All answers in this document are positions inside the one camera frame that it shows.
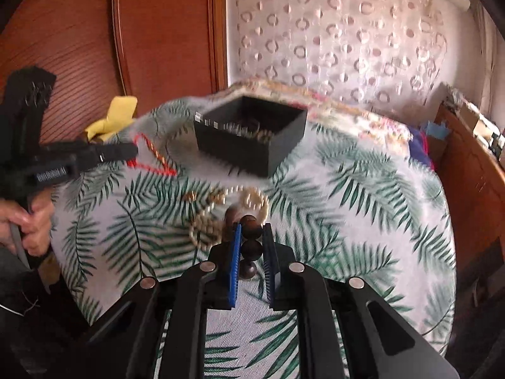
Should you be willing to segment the person's left hand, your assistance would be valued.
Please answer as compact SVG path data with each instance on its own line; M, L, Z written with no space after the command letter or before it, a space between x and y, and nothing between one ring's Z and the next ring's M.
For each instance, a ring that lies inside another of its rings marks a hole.
M51 218L54 214L54 204L51 200L50 188L37 194L32 201L31 213L23 209L17 202L1 200L1 247L15 254L15 243L10 225L17 225L24 234L22 246L32 257L42 257L49 250Z

